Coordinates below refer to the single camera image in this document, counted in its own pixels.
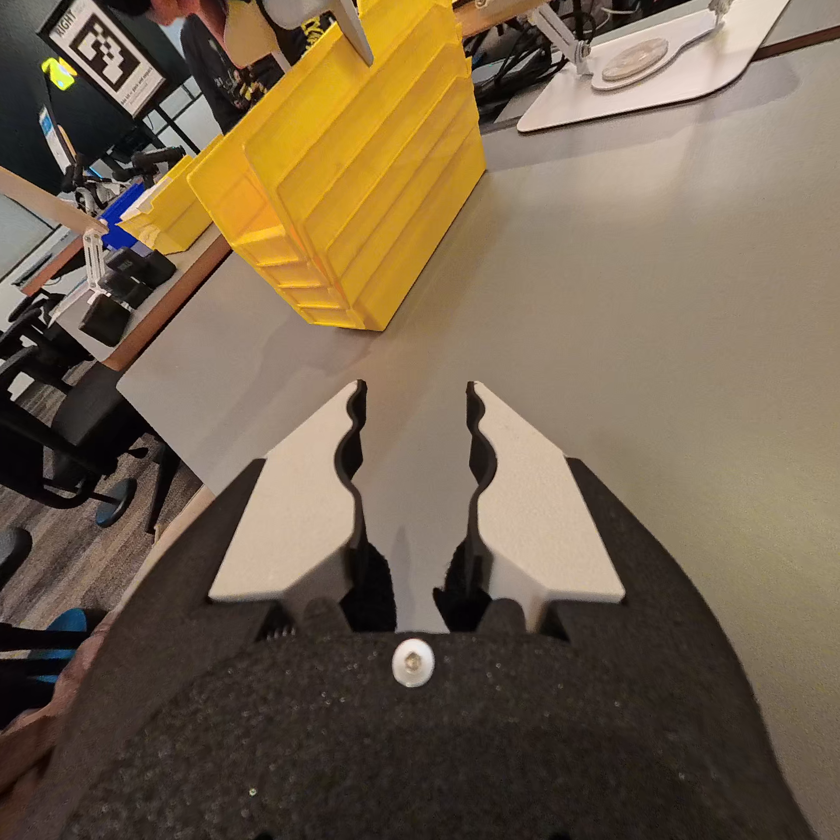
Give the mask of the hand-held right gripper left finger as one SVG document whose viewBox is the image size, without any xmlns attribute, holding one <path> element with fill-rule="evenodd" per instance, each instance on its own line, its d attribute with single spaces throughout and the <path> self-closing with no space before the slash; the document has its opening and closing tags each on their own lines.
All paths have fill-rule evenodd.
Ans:
<svg viewBox="0 0 840 840">
<path fill-rule="evenodd" d="M 268 452 L 211 602 L 276 602 L 289 618 L 303 618 L 313 600 L 348 594 L 366 541 L 353 483 L 365 420 L 366 383 L 352 381 Z"/>
</svg>

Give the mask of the black white tag board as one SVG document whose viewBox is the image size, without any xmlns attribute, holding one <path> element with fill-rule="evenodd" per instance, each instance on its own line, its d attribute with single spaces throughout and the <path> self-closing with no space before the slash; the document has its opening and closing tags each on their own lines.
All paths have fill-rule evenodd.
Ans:
<svg viewBox="0 0 840 840">
<path fill-rule="evenodd" d="M 58 2 L 37 34 L 133 120 L 145 117 L 166 87 L 163 70 L 96 2 Z"/>
</svg>

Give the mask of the person's blue black shoe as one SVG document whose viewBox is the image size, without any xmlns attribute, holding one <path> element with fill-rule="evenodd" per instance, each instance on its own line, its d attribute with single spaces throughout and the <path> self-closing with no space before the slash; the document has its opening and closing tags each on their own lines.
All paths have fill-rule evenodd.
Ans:
<svg viewBox="0 0 840 840">
<path fill-rule="evenodd" d="M 88 615 L 78 607 L 60 614 L 46 629 L 2 622 L 2 680 L 55 684 L 90 635 Z"/>
</svg>

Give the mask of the grey desk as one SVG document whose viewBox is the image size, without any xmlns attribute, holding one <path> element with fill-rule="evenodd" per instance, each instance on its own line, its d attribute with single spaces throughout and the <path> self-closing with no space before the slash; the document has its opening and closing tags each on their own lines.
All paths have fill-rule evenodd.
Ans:
<svg viewBox="0 0 840 840">
<path fill-rule="evenodd" d="M 237 257 L 122 378 L 219 492 L 351 381 L 403 631 L 466 530 L 466 384 L 583 460 L 729 635 L 838 838 L 838 38 L 681 108 L 488 133 L 488 171 L 382 333 L 306 324 Z"/>
</svg>

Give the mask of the black case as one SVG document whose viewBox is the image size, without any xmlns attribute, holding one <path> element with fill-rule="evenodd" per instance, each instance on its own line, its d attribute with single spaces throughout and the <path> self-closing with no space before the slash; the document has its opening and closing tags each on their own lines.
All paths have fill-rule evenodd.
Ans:
<svg viewBox="0 0 840 840">
<path fill-rule="evenodd" d="M 92 299 L 80 320 L 79 331 L 109 348 L 117 347 L 132 318 L 132 310 L 113 297 Z"/>
<path fill-rule="evenodd" d="M 105 273 L 102 288 L 117 302 L 137 310 L 176 272 L 176 266 L 162 253 L 152 250 L 141 255 L 123 247 L 104 257 Z"/>
</svg>

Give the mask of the black office chair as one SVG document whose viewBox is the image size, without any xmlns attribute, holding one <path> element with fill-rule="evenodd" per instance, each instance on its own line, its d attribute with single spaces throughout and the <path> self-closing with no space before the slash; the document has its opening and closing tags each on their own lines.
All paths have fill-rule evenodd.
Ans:
<svg viewBox="0 0 840 840">
<path fill-rule="evenodd" d="M 1 531 L 1 591 L 31 554 L 33 544 L 32 535 L 24 528 Z"/>
<path fill-rule="evenodd" d="M 108 493 L 97 491 L 112 476 L 123 456 L 142 459 L 150 450 L 135 447 L 151 436 L 159 466 L 144 530 L 156 533 L 180 459 L 119 393 L 119 374 L 93 364 L 74 385 L 64 380 L 69 370 L 90 354 L 71 337 L 58 338 L 49 326 L 49 304 L 22 303 L 2 331 L 1 485 L 21 497 L 56 510 L 70 510 L 95 500 L 96 523 L 108 528 L 121 519 L 137 490 L 135 479 L 123 479 Z M 9 389 L 20 376 L 48 385 L 62 394 L 51 420 L 38 419 L 19 405 Z"/>
</svg>

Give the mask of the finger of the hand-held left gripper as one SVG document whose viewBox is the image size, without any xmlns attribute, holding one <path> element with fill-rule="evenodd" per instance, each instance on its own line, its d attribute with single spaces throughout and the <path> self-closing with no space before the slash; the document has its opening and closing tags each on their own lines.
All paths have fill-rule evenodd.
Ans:
<svg viewBox="0 0 840 840">
<path fill-rule="evenodd" d="M 349 40 L 355 52 L 371 67 L 374 55 L 361 23 L 360 14 L 353 1 L 331 1 L 331 15 L 335 18 L 343 36 Z"/>
</svg>

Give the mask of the white jointed stand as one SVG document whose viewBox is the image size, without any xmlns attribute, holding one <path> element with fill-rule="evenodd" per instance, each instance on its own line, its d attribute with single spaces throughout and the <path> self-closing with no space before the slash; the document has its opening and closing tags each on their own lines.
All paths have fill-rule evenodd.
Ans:
<svg viewBox="0 0 840 840">
<path fill-rule="evenodd" d="M 106 274 L 102 232 L 97 227 L 89 227 L 82 236 L 83 250 L 87 271 L 87 305 L 91 307 L 100 297 L 106 296 L 102 282 Z"/>
</svg>

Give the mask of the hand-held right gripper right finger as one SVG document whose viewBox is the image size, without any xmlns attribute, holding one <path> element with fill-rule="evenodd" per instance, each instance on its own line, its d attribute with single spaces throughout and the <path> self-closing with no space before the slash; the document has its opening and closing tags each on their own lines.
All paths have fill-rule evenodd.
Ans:
<svg viewBox="0 0 840 840">
<path fill-rule="evenodd" d="M 619 604 L 616 568 L 563 450 L 481 382 L 469 383 L 469 575 L 537 632 L 555 602 Z"/>
</svg>

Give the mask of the black computer monitor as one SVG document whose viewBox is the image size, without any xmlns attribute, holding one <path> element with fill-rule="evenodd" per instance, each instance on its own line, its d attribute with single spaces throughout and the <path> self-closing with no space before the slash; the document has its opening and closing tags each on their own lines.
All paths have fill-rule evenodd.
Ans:
<svg viewBox="0 0 840 840">
<path fill-rule="evenodd" d="M 49 86 L 51 108 L 74 149 L 95 161 L 129 133 L 133 123 L 84 81 L 67 91 Z M 47 86 L 37 66 L 2 65 L 1 165 L 57 194 L 63 175 L 40 128 Z"/>
</svg>

